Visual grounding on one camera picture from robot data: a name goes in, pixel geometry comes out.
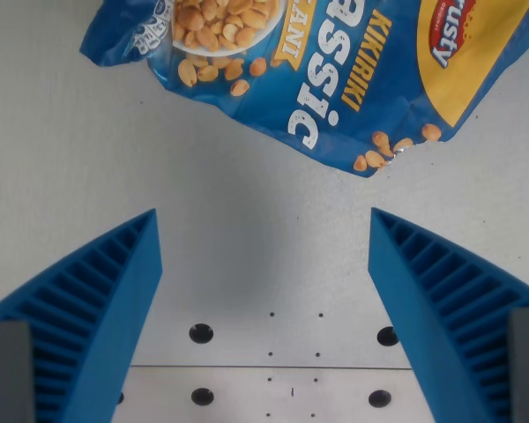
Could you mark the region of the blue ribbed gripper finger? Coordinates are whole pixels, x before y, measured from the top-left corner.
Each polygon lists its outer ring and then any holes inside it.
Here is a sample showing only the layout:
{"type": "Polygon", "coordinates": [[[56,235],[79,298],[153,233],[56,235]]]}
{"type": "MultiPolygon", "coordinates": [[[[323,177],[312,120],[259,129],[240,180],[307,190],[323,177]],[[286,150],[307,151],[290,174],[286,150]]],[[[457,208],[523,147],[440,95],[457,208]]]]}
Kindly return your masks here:
{"type": "Polygon", "coordinates": [[[0,301],[31,338],[38,422],[109,422],[162,276],[157,212],[54,263],[0,301]]]}
{"type": "Polygon", "coordinates": [[[529,285],[373,209],[369,274],[437,422],[529,422],[529,285]]]}

